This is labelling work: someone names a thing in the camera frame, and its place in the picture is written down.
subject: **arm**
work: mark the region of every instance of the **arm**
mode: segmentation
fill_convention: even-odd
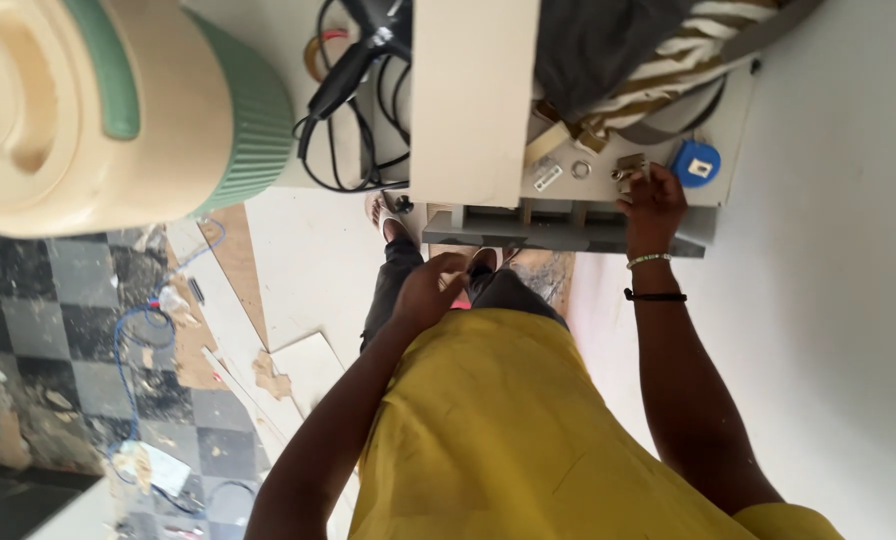
[[[651,179],[632,182],[628,258],[667,253],[687,210],[678,179],[651,164]],[[636,264],[635,294],[679,293],[667,260]],[[741,414],[681,301],[634,301],[641,392],[647,425],[662,462],[719,509],[733,515],[783,503],[754,457]]]
[[[436,325],[465,286],[461,274],[442,292],[439,276],[465,270],[456,253],[439,255],[405,280],[391,319],[311,411],[264,481],[248,540],[325,538],[328,518],[368,441],[375,412],[401,356]]]

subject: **grey cloth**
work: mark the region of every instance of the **grey cloth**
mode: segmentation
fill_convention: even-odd
[[[577,122],[682,27],[699,0],[542,0],[534,76]]]
[[[384,259],[375,281],[374,300],[371,301],[368,316],[364,320],[362,351],[392,318],[395,301],[398,300],[405,280],[412,271],[424,264],[415,242],[405,237],[395,238],[384,246]],[[538,293],[529,289],[512,270],[492,272],[488,267],[479,266],[471,269],[469,274],[471,280],[468,282],[468,299],[472,310],[497,308],[531,313],[553,319],[568,328],[562,315],[555,312]]]

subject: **blue cord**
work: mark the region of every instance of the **blue cord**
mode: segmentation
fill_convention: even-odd
[[[176,334],[177,329],[175,328],[175,323],[172,322],[172,318],[169,317],[168,314],[165,313],[164,311],[162,311],[161,307],[158,306],[158,296],[161,294],[161,289],[163,289],[165,287],[165,284],[168,282],[168,280],[172,276],[178,274],[178,272],[180,272],[186,266],[191,264],[195,259],[197,259],[197,258],[201,257],[202,255],[215,249],[215,247],[218,246],[219,244],[221,244],[222,240],[225,239],[225,237],[227,235],[225,226],[222,225],[216,219],[208,218],[208,220],[211,221],[212,223],[214,223],[214,225],[216,225],[219,229],[221,229],[221,237],[218,240],[214,240],[214,243],[212,243],[210,246],[208,246],[200,251],[197,251],[195,254],[190,256],[188,258],[188,260],[186,260],[183,264],[179,264],[173,270],[166,273],[165,276],[163,276],[161,278],[161,280],[158,281],[158,283],[154,286],[154,288],[151,289],[151,294],[148,296],[147,303],[144,303],[142,305],[135,305],[134,307],[131,307],[128,311],[126,311],[123,315],[121,315],[121,317],[118,319],[118,322],[115,323],[115,333],[114,333],[114,336],[112,339],[112,352],[114,353],[114,357],[115,357],[115,365],[118,366],[118,375],[121,377],[121,386],[124,388],[124,393],[128,396],[128,404],[131,406],[131,430],[128,433],[128,436],[125,437],[123,440],[115,441],[115,442],[111,443],[111,446],[108,447],[108,449],[105,453],[105,457],[107,458],[108,463],[111,465],[112,470],[115,471],[115,475],[117,475],[118,478],[126,484],[134,485],[135,481],[125,478],[124,476],[122,476],[122,474],[120,472],[118,472],[118,468],[115,467],[114,456],[115,456],[116,449],[120,448],[122,445],[124,445],[127,442],[138,440],[138,405],[135,403],[135,398],[131,394],[131,389],[129,387],[129,381],[125,377],[125,367],[122,364],[122,355],[121,355],[121,346],[120,346],[122,343],[122,338],[125,338],[128,341],[130,341],[131,343],[134,343],[136,345],[141,345],[142,347],[154,350],[154,352],[156,352],[156,353],[166,351],[166,350],[169,350],[169,349],[175,347],[175,334]],[[170,338],[168,338],[167,343],[165,343],[164,345],[156,345],[153,343],[149,343],[148,341],[139,339],[138,337],[131,335],[129,332],[125,331],[125,329],[124,329],[125,323],[129,320],[129,318],[132,315],[135,315],[137,313],[144,313],[144,321],[148,325],[152,326],[153,328],[155,328],[157,330],[169,329]],[[153,321],[152,314],[157,315],[160,318],[160,320]],[[208,497],[205,500],[205,504],[202,506],[201,510],[192,510],[190,508],[185,508],[184,506],[182,506],[182,505],[178,504],[177,502],[175,502],[174,500],[172,500],[172,498],[158,486],[152,485],[151,487],[154,489],[154,491],[156,493],[158,493],[159,495],[164,497],[165,500],[168,501],[168,503],[171,504],[176,509],[178,509],[190,516],[193,516],[197,519],[202,519],[202,518],[204,518],[205,513],[208,511],[208,509],[211,508],[211,504],[215,499],[215,494],[218,492],[219,489],[225,487],[226,485],[237,485],[239,487],[244,488],[245,490],[247,490],[248,493],[251,494],[251,498],[252,498],[252,500],[254,500],[255,492],[248,485],[238,482],[238,481],[235,481],[235,480],[228,480],[226,482],[223,482],[223,483],[220,483],[220,484],[214,486],[214,489],[211,491],[211,493],[209,493]]]

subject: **beige container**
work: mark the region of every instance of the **beige container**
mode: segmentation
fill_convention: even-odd
[[[173,0],[0,0],[0,234],[136,227],[263,190],[292,118],[253,55]]]

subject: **black bracelet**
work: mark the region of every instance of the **black bracelet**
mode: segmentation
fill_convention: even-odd
[[[634,302],[635,300],[644,300],[647,302],[687,302],[688,297],[683,294],[675,294],[671,292],[661,294],[635,294],[632,289],[624,289],[624,300]]]

